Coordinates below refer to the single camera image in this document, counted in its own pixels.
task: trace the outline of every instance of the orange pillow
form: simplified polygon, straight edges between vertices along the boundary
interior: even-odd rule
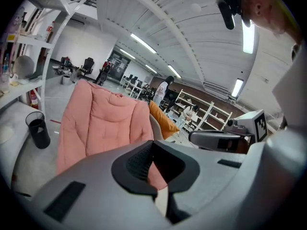
[[[149,102],[149,110],[150,114],[154,116],[159,123],[164,140],[179,131],[179,128],[173,123],[173,121],[170,120],[153,101]]]

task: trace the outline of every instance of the pink cushion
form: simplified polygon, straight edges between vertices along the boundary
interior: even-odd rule
[[[86,156],[153,139],[146,102],[81,80],[62,117],[57,172]],[[154,165],[148,177],[156,188],[166,186]]]

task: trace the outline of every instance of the bottle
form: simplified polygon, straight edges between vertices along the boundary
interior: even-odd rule
[[[49,37],[49,35],[50,35],[50,33],[52,32],[52,30],[53,30],[53,27],[54,27],[54,21],[51,23],[51,25],[50,26],[48,26],[48,28],[47,28],[47,30],[46,30],[46,32],[45,32],[45,38],[44,38],[44,41],[47,41],[47,39],[48,39],[48,37]]]
[[[4,58],[2,66],[2,75],[1,75],[1,80],[2,80],[1,91],[3,93],[9,92],[9,78],[10,78],[9,63],[10,63],[10,54],[7,53]]]

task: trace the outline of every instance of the floor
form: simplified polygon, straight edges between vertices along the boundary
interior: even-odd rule
[[[128,94],[122,87],[111,81],[106,81],[104,87],[112,92],[120,92],[125,96]],[[46,125],[51,143],[46,149],[38,149],[31,137],[25,142],[15,165],[15,181],[12,187],[15,191],[34,195],[38,189],[56,175],[57,148],[59,129],[62,115],[69,98],[73,92],[74,84],[69,86],[54,84],[46,88]],[[188,133],[182,130],[179,135],[174,134],[167,141],[175,141],[188,147],[194,147],[188,140]]]

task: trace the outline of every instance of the red fire extinguisher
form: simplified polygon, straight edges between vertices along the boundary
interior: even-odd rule
[[[31,107],[38,109],[38,100],[34,90],[30,91],[30,102],[31,102]]]

